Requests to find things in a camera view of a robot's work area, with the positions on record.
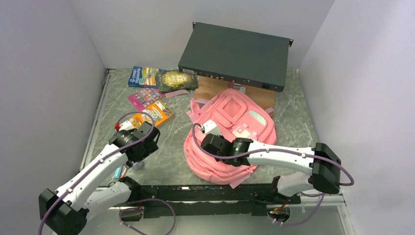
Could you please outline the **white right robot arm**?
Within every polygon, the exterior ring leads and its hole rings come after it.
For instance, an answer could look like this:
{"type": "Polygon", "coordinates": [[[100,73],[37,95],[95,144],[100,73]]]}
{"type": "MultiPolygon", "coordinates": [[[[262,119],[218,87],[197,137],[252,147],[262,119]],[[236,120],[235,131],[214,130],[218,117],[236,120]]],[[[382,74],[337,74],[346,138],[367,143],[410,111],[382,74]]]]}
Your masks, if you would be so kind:
{"type": "Polygon", "coordinates": [[[318,142],[315,147],[292,148],[248,138],[228,141],[223,136],[207,134],[201,148],[228,165],[271,165],[294,170],[289,176],[273,179],[269,192],[275,203],[282,203],[288,197],[311,189],[327,194],[340,191],[341,160],[325,143],[318,142]]]}

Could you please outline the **pink student backpack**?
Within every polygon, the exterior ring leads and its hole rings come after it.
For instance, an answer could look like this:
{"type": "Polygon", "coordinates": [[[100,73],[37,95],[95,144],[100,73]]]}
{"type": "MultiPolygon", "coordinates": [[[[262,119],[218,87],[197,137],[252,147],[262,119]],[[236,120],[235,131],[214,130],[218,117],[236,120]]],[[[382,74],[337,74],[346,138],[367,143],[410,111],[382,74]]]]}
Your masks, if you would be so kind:
{"type": "MultiPolygon", "coordinates": [[[[187,115],[192,123],[205,124],[213,121],[228,141],[235,138],[250,138],[266,144],[275,144],[277,134],[275,122],[270,114],[273,108],[264,110],[244,93],[227,89],[210,100],[192,98],[187,115]]],[[[219,185],[236,188],[250,178],[256,165],[232,166],[219,162],[203,153],[195,145],[201,143],[205,134],[199,129],[190,132],[184,141],[184,155],[190,170],[198,177],[219,185]]]]}

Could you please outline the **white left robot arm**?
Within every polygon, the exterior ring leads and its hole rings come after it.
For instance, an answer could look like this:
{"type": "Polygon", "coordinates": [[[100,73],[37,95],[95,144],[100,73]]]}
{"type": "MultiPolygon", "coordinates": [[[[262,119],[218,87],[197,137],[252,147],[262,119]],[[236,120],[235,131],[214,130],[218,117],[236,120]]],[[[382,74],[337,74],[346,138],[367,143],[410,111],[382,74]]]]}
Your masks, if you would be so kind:
{"type": "Polygon", "coordinates": [[[56,190],[39,195],[41,223],[58,235],[77,235],[86,223],[117,204],[133,206],[140,201],[141,185],[130,177],[120,178],[113,186],[97,192],[100,184],[117,168],[141,162],[157,149],[160,131],[145,122],[138,129],[114,133],[100,154],[83,170],[56,190]]]}

